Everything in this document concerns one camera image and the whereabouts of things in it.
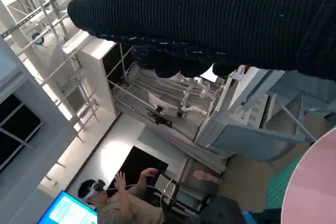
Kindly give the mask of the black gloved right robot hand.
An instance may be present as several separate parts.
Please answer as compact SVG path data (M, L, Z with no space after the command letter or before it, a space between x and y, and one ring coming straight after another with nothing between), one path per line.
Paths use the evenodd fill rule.
M67 13L161 78L244 65L335 80L335 0L72 0Z

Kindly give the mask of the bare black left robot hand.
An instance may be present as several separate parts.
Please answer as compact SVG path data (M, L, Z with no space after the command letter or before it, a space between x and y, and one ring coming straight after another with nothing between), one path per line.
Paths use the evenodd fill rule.
M242 211L238 202L219 196L200 212L195 223L281 223L280 217L280 208L264 209L261 212Z

